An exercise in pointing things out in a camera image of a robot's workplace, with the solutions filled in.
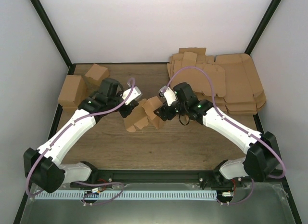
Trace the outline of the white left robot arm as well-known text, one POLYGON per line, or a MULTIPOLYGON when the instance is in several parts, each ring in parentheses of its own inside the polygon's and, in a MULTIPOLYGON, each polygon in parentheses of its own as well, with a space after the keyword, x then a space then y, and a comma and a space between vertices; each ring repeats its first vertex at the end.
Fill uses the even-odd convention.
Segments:
POLYGON ((36 150, 29 148, 25 151, 26 193, 29 196, 32 195, 29 184, 36 184, 52 193, 66 183, 87 187, 98 183, 98 169, 92 164, 86 161, 63 164, 62 161, 74 144, 104 116, 119 112, 126 118, 131 114, 142 93, 136 87, 134 78, 128 80, 128 86, 124 90, 119 81, 105 78, 99 89, 80 103, 71 119, 51 139, 36 150))

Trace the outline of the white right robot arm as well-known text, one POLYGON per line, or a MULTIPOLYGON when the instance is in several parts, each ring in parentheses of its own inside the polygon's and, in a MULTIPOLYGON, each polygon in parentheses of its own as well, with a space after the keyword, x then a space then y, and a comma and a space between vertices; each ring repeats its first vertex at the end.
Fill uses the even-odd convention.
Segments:
POLYGON ((214 182, 220 187, 226 186, 231 179, 250 177, 263 182, 272 177, 279 165, 278 143, 274 134, 260 133, 248 128, 224 114, 209 100, 199 100, 191 86, 184 82, 173 89, 164 86, 160 97, 165 99, 154 113, 163 121, 175 116, 187 116, 189 120, 211 128, 233 142, 245 154, 236 160, 225 160, 215 169, 214 182))

